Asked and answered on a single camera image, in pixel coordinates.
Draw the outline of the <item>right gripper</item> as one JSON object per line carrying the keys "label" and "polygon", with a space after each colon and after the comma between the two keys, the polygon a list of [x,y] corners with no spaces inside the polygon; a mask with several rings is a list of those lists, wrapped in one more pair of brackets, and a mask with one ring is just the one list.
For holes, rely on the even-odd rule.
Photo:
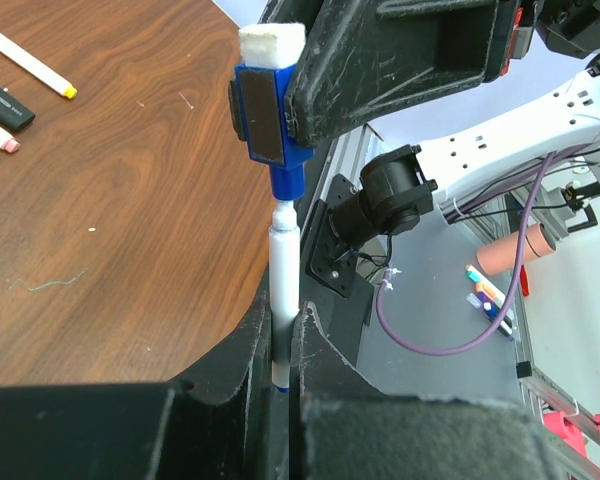
{"label": "right gripper", "polygon": [[501,75],[512,59],[526,55],[537,33],[554,53],[579,59],[593,55],[586,70],[600,76],[600,1],[501,1],[499,7],[505,19]]}

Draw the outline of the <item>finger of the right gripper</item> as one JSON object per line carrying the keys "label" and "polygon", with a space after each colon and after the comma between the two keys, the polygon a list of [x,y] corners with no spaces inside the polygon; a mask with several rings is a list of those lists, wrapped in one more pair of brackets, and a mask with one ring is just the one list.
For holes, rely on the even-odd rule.
{"label": "finger of the right gripper", "polygon": [[284,18],[307,31],[285,97],[306,147],[494,80],[510,34],[507,1],[287,1]]}

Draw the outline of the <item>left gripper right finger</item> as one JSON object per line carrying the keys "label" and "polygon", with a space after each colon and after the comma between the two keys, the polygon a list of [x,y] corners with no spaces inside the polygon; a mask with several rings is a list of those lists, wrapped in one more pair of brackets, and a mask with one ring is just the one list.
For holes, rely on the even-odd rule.
{"label": "left gripper right finger", "polygon": [[541,426],[499,399],[386,395],[325,335],[314,303],[292,334],[292,479],[560,479]]}

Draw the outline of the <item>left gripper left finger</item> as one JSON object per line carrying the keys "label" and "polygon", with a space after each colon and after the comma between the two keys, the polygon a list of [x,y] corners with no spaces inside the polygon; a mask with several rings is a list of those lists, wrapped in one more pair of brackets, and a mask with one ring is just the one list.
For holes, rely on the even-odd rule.
{"label": "left gripper left finger", "polygon": [[171,380],[0,388],[0,479],[261,479],[269,309]]}

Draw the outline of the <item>blue pen cap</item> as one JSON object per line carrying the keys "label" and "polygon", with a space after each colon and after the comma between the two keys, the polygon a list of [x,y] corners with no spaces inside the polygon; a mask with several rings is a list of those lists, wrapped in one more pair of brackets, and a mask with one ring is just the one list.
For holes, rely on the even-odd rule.
{"label": "blue pen cap", "polygon": [[284,99],[305,47],[305,26],[251,24],[239,29],[238,39],[241,62],[229,83],[234,129],[249,158],[268,166],[274,198],[296,201],[306,192],[305,163],[314,149],[292,138]]}

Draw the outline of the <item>white purple-tip pen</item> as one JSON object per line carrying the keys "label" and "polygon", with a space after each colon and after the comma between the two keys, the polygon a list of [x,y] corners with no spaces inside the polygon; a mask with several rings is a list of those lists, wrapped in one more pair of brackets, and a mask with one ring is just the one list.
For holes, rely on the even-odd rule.
{"label": "white purple-tip pen", "polygon": [[276,201],[269,228],[269,304],[271,311],[271,381],[290,387],[291,337],[299,312],[300,240],[297,212],[291,201]]}

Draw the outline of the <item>black orange highlighter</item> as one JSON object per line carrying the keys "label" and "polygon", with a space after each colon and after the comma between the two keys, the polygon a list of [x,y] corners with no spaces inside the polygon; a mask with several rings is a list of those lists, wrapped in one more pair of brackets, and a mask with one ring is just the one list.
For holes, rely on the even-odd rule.
{"label": "black orange highlighter", "polygon": [[0,126],[17,133],[25,130],[36,114],[0,87]]}

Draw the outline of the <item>white yellow pen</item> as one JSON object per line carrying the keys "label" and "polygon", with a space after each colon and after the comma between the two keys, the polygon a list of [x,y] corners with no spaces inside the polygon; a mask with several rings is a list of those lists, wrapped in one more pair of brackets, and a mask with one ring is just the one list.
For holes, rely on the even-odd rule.
{"label": "white yellow pen", "polygon": [[60,96],[69,100],[76,98],[78,90],[69,80],[62,77],[1,32],[0,53]]}

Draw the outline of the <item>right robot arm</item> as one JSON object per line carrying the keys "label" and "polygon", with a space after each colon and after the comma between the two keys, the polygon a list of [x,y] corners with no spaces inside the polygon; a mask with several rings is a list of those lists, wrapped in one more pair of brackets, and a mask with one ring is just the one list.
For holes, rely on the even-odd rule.
{"label": "right robot arm", "polygon": [[435,207],[478,207],[486,186],[535,157],[600,143],[600,1],[272,1],[267,23],[307,34],[285,97],[309,147],[380,116],[491,82],[538,34],[589,67],[538,99],[464,131],[381,155],[324,222],[357,249],[414,228]]}

